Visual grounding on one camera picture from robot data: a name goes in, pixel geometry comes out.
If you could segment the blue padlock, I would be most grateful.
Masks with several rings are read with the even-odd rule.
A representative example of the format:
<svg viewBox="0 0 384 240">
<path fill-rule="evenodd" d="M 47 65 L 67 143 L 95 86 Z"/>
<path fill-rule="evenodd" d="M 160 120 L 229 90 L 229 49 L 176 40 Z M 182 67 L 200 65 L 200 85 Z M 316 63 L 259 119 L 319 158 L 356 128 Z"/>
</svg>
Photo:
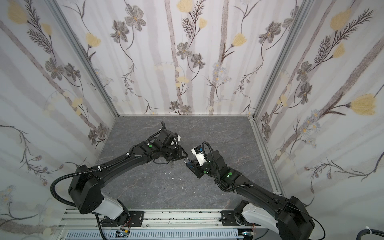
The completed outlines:
<svg viewBox="0 0 384 240">
<path fill-rule="evenodd" d="M 185 159 L 184 159 L 184 163 L 185 163 L 186 165 L 191 165 L 191 164 L 192 164 L 192 161 L 191 161 L 189 158 L 185 158 Z"/>
</svg>

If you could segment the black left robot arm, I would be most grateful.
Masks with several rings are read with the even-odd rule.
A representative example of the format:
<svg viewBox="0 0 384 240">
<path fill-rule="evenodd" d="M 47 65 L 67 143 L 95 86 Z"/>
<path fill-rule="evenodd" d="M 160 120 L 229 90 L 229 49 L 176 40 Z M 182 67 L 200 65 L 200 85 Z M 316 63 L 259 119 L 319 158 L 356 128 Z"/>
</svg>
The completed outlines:
<svg viewBox="0 0 384 240">
<path fill-rule="evenodd" d="M 166 162 L 183 160 L 187 152 L 179 145 L 180 136 L 169 130 L 162 130 L 157 136 L 147 139 L 107 163 L 88 168 L 78 167 L 72 178 L 68 193 L 80 214 L 102 215 L 116 226 L 125 226 L 131 215 L 124 204 L 102 193 L 113 179 L 127 171 L 164 158 Z"/>
</svg>

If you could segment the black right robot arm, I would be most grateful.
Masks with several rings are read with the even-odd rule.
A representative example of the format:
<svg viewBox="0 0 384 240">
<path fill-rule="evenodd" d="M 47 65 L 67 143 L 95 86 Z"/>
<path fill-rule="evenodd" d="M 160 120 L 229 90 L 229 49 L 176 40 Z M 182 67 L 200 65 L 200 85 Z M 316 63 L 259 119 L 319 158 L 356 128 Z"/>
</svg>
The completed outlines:
<svg viewBox="0 0 384 240">
<path fill-rule="evenodd" d="M 253 183 L 239 171 L 228 167 L 219 151 L 199 153 L 185 164 L 197 178 L 208 175 L 223 192 L 235 192 L 265 210 L 269 216 L 256 218 L 256 224 L 279 234 L 283 240 L 308 240 L 315 228 L 304 203 L 296 197 L 286 198 Z"/>
</svg>

